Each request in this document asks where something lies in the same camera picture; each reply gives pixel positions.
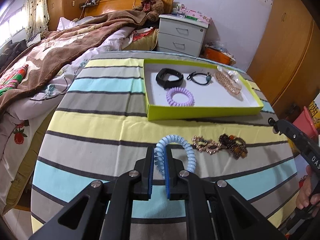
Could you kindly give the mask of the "right hand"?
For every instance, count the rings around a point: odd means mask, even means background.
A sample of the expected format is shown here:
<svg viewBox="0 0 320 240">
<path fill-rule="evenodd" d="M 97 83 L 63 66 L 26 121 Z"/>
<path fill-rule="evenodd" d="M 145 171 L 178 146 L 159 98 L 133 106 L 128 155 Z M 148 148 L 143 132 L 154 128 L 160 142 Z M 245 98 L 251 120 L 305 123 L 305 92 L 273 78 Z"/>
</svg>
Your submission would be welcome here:
<svg viewBox="0 0 320 240">
<path fill-rule="evenodd" d="M 296 207 L 302 210 L 304 207 L 308 207 L 310 203 L 312 205 L 317 204 L 317 208 L 313 212 L 313 216 L 315 216 L 319 211 L 319 194 L 314 194 L 313 196 L 311 196 L 311 193 L 312 193 L 311 177 L 312 177 L 313 171 L 310 165 L 306 167 L 306 172 L 307 172 L 307 177 L 304 180 L 304 184 L 300 188 L 299 194 L 297 196 Z"/>
</svg>

